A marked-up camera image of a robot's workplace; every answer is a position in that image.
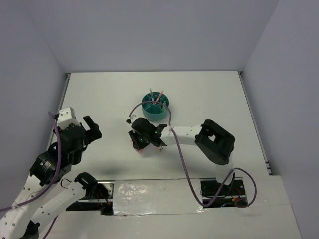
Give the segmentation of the blue ballpoint pen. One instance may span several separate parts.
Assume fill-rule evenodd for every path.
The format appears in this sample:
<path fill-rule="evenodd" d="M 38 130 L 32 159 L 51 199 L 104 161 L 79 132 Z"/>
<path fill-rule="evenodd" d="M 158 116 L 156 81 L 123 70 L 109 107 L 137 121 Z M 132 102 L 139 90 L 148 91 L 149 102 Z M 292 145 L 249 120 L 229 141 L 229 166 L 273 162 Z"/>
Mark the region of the blue ballpoint pen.
<path fill-rule="evenodd" d="M 151 97 L 151 101 L 154 101 L 154 97 L 153 97 L 153 93 L 152 93 L 152 89 L 150 88 L 150 97 Z"/>

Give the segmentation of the pink gel pen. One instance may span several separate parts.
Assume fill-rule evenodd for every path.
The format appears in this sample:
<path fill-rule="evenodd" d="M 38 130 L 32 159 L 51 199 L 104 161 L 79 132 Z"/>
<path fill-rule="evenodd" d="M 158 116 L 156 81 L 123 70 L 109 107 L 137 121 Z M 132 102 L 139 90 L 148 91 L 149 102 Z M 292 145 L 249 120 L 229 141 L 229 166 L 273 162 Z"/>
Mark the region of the pink gel pen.
<path fill-rule="evenodd" d="M 158 102 L 160 101 L 162 95 L 163 95 L 163 90 L 162 90 L 162 91 L 160 92 L 160 94 L 158 95 L 158 97 L 157 97 L 157 99 L 156 99 L 156 103 L 158 103 Z"/>

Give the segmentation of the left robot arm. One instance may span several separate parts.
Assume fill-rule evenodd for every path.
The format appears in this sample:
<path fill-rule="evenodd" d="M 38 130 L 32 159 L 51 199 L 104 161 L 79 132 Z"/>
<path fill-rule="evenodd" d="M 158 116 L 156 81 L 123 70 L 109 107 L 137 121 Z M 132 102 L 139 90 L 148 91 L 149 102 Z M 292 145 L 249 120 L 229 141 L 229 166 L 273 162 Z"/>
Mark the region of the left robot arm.
<path fill-rule="evenodd" d="M 45 195 L 71 171 L 73 165 L 80 163 L 88 145 L 102 137 L 99 126 L 90 116 L 83 118 L 89 130 L 65 113 L 50 117 L 57 142 L 37 157 L 13 204 L 1 209 L 5 213 L 0 221 L 2 239 L 37 239 L 74 202 L 98 195 L 98 181 L 89 173 L 83 172 L 59 194 L 44 203 Z"/>

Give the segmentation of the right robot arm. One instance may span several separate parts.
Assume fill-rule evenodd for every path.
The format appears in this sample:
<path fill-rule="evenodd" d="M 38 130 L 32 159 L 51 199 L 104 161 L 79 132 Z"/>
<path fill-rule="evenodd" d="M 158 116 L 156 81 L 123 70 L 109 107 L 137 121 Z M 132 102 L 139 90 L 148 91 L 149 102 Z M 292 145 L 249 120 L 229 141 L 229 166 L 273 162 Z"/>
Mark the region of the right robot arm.
<path fill-rule="evenodd" d="M 197 146 L 216 165 L 217 191 L 228 195 L 234 189 L 232 152 L 235 137 L 214 121 L 207 119 L 203 124 L 193 126 L 154 126 L 145 118 L 137 118 L 131 124 L 129 136 L 136 150 L 150 144 L 157 148 L 173 144 Z"/>

